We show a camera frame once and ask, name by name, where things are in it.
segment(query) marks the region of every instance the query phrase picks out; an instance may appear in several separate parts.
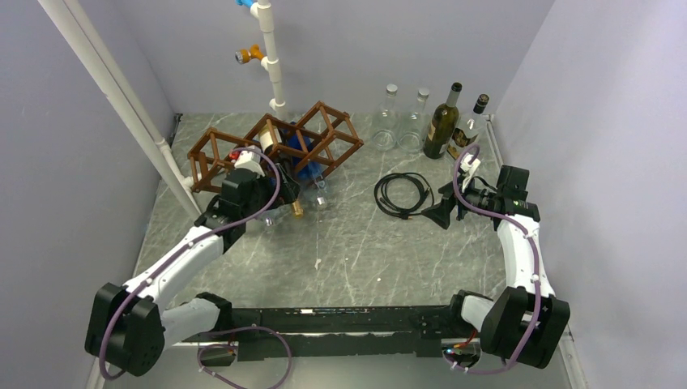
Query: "bottle cap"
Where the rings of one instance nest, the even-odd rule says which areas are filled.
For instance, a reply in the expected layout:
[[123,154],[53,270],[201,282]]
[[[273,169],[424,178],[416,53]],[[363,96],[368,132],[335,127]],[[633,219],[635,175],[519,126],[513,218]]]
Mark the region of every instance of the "bottle cap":
[[396,92],[399,90],[399,87],[397,87],[395,84],[390,83],[389,85],[386,85],[386,93],[390,95],[396,95]]
[[482,93],[480,95],[480,97],[477,98],[477,102],[475,103],[475,108],[472,109],[472,112],[482,114],[484,112],[484,108],[487,106],[488,103],[489,103],[489,96]]
[[423,99],[426,99],[429,97],[429,89],[428,88],[420,88],[417,90],[417,96]]

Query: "brown lattice rack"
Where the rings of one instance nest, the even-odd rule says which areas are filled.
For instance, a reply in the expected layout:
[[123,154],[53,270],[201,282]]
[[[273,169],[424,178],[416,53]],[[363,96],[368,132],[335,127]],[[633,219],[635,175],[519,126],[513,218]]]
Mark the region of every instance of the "brown lattice rack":
[[[326,129],[320,134],[305,129],[305,124],[314,118],[318,113],[322,115],[326,124]],[[329,119],[329,115],[335,118],[333,122]],[[346,123],[349,132],[348,134],[336,129],[342,123]],[[265,126],[267,126],[267,129],[270,131],[272,143],[275,145],[268,155],[270,159],[274,160],[275,157],[280,153],[301,158],[301,161],[293,169],[294,173],[300,172],[309,162],[317,162],[326,166],[324,172],[322,172],[322,176],[326,177],[336,168],[341,166],[341,164],[347,158],[349,158],[363,145],[363,141],[358,138],[356,129],[353,128],[353,124],[351,124],[351,119],[348,113],[333,109],[321,101],[318,101],[317,104],[313,105],[313,108],[311,108],[296,124],[289,124],[273,117],[270,114],[266,114],[255,124],[255,126],[253,126],[250,131],[248,131],[248,134],[246,134],[243,138],[225,134],[218,131],[215,127],[210,127],[191,148],[188,154],[191,170],[193,172],[192,177],[194,179],[194,185],[191,187],[191,190],[194,192],[206,190],[219,193],[220,187],[212,185],[211,180],[217,174],[222,172],[222,170],[229,171],[233,169],[233,161],[231,159],[231,152],[224,157],[220,155],[217,142],[224,141],[233,143],[236,145],[233,148],[248,147],[251,145],[260,147],[260,143],[253,141],[253,139],[258,137],[258,132],[260,132],[260,130]],[[281,130],[288,138],[291,138],[295,135],[301,148],[292,148],[277,142],[275,128]],[[341,154],[341,156],[334,158],[329,146],[337,139],[350,144],[350,146],[345,152],[343,152],[343,154]],[[311,142],[311,150],[309,152],[308,147],[306,146],[306,140]],[[203,148],[208,142],[210,142],[211,145],[211,156],[208,156],[205,152],[203,152]]]

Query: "clear glass bottle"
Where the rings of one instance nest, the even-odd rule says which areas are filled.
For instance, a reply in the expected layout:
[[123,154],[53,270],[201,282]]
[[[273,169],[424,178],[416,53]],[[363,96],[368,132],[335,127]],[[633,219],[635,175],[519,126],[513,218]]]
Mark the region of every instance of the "clear glass bottle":
[[410,107],[410,112],[404,113],[400,119],[399,147],[406,152],[419,152],[422,149],[429,121],[429,115],[425,114],[428,97],[428,88],[418,89],[415,104]]
[[454,158],[458,158],[460,152],[469,144],[474,143],[477,137],[487,130],[487,120],[482,116],[484,108],[489,103],[489,96],[481,94],[477,98],[472,112],[460,117],[451,140],[448,152]]
[[396,126],[399,115],[394,111],[397,86],[386,85],[386,99],[381,103],[372,118],[372,145],[379,151],[391,150],[396,145]]

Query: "red wire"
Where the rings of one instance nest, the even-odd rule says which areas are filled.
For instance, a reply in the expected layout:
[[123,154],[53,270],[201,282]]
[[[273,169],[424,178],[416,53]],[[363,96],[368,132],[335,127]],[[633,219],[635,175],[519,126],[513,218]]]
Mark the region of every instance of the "red wire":
[[475,339],[475,336],[477,336],[477,330],[476,330],[476,329],[475,329],[475,330],[472,330],[472,333],[470,334],[470,337],[467,338],[466,341],[464,341],[464,342],[462,342],[462,343],[458,343],[458,344],[456,344],[456,345],[453,346],[453,347],[454,347],[454,348],[463,348],[463,347],[467,346],[468,344],[470,344],[470,342],[472,342],[472,340]]

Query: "dark green wine bottle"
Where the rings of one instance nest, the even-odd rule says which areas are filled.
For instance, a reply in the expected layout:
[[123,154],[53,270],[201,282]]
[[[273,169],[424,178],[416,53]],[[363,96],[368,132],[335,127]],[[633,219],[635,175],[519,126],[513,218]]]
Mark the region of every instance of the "dark green wine bottle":
[[460,95],[461,90],[463,90],[461,83],[453,83],[451,85],[451,91],[446,99],[446,103],[439,105],[434,110],[432,121],[428,124],[427,138],[425,138],[425,145],[422,147],[422,151],[433,160],[438,160],[446,152],[449,139],[460,117],[458,109],[455,108],[455,102],[458,101],[458,95]]

